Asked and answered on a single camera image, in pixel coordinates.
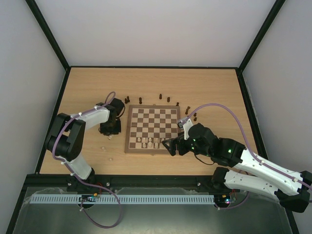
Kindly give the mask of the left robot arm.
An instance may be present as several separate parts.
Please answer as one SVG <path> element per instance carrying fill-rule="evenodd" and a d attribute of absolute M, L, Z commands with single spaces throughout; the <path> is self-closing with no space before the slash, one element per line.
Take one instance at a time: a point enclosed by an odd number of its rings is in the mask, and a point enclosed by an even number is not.
<path fill-rule="evenodd" d="M 100 134 L 112 136 L 121 133 L 120 117 L 125 111 L 122 100 L 113 98 L 100 102 L 92 109 L 78 114 L 57 115 L 52 128 L 45 140 L 45 148 L 52 153 L 55 160 L 61 162 L 74 177 L 71 188 L 79 190 L 104 190 L 96 182 L 94 169 L 82 155 L 85 131 L 98 126 Z"/>

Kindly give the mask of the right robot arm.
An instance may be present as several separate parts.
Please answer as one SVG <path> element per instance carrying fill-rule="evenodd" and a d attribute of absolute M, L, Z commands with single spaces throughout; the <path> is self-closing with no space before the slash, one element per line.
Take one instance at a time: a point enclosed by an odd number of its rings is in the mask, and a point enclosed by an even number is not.
<path fill-rule="evenodd" d="M 163 140 L 163 146 L 172 156 L 192 152 L 218 164 L 212 176 L 216 190 L 228 188 L 257 193 L 297 213 L 303 213 L 310 204 L 310 172 L 280 167 L 233 139 L 218 138 L 200 123 L 185 124 L 183 130 L 176 138 Z"/>

